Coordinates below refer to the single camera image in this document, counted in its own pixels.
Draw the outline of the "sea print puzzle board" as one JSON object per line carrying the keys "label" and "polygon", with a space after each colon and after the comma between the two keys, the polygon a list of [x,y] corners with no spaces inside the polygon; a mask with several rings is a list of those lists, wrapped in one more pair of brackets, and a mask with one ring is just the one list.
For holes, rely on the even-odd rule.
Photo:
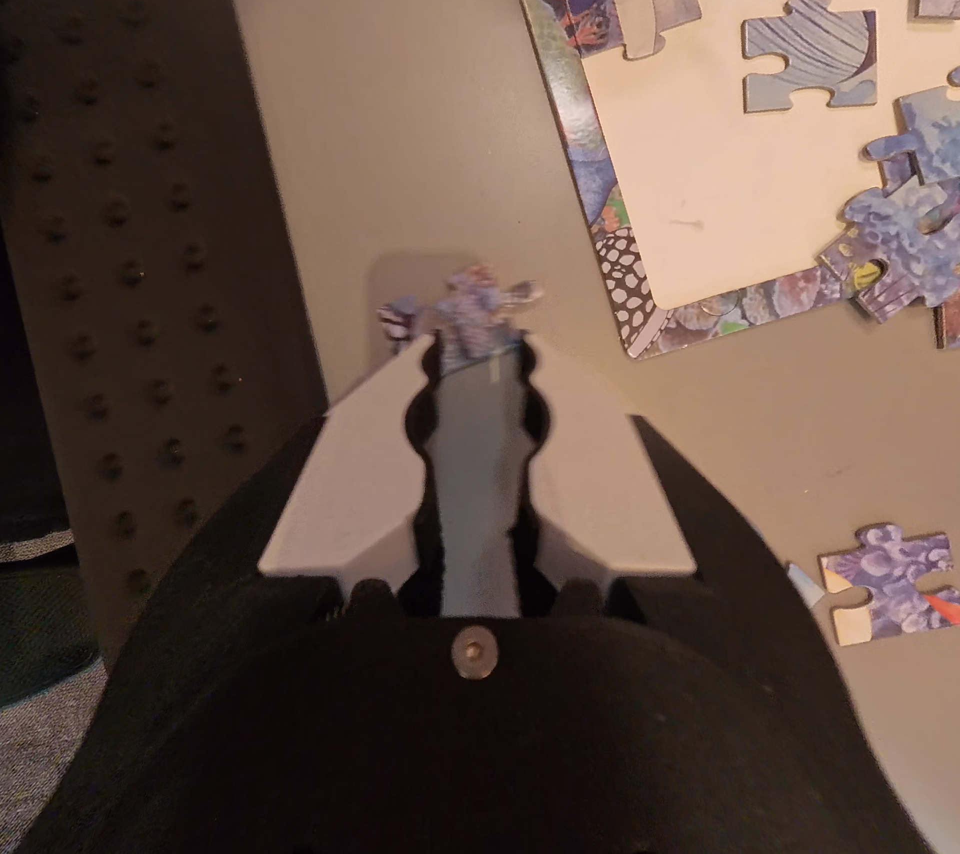
{"label": "sea print puzzle board", "polygon": [[877,18],[877,102],[747,114],[743,80],[785,67],[745,59],[742,24],[788,0],[699,0],[702,18],[626,60],[616,0],[572,16],[566,0],[519,0],[627,355],[645,360],[848,301],[819,253],[846,204],[885,187],[872,140],[901,127],[897,98],[958,73],[958,20],[916,0],[831,0]]}

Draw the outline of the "mottled lavender yellow fish piece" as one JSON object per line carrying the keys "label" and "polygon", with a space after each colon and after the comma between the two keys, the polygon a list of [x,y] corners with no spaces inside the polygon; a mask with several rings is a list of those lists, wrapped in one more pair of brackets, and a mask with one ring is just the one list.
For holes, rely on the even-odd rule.
{"label": "mottled lavender yellow fish piece", "polygon": [[958,293],[958,179],[892,192],[869,188],[846,203],[843,229],[818,255],[873,320],[884,323],[921,300],[942,306]]}

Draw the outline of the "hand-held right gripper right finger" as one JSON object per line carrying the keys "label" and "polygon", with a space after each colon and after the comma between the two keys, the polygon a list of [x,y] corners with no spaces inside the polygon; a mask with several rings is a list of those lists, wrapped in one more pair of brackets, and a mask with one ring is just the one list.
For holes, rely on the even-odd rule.
{"label": "hand-held right gripper right finger", "polygon": [[532,445],[513,524],[520,615],[546,615],[573,582],[605,601],[622,579],[692,576],[694,555],[623,393],[532,332],[517,351]]}

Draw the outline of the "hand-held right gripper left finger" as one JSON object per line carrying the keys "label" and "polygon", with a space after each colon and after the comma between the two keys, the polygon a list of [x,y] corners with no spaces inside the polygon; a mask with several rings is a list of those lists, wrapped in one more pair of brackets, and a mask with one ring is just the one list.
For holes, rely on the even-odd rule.
{"label": "hand-held right gripper left finger", "polygon": [[260,575],[334,581],[344,600],[387,584],[404,611],[437,617],[446,570],[436,474],[443,343],[422,334],[337,401],[258,563]]}

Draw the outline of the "lavender coral orange puzzle piece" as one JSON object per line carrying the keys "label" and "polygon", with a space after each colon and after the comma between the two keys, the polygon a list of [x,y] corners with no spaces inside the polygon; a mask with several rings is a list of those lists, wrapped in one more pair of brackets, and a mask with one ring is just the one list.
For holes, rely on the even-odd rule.
{"label": "lavender coral orange puzzle piece", "polygon": [[868,593],[855,607],[834,607],[831,620],[840,647],[959,624],[959,593],[951,585],[924,590],[918,582],[954,570],[951,539],[945,532],[908,537],[897,524],[859,528],[857,547],[818,556],[825,591],[839,595],[854,588]]}

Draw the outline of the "light blue anemone puzzle piece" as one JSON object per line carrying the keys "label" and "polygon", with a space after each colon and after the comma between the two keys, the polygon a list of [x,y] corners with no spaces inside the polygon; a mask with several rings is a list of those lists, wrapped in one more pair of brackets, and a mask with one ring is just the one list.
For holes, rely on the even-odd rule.
{"label": "light blue anemone puzzle piece", "polygon": [[869,141],[862,156],[875,162],[889,191],[916,178],[921,185],[959,177],[958,72],[941,87],[898,97],[898,133]]}

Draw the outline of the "grey perforated panel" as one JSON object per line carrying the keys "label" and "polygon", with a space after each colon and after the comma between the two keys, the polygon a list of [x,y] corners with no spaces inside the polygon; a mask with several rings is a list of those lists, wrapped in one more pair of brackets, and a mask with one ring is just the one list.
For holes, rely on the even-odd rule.
{"label": "grey perforated panel", "polygon": [[2,224],[114,658],[326,395],[232,0],[2,0]]}

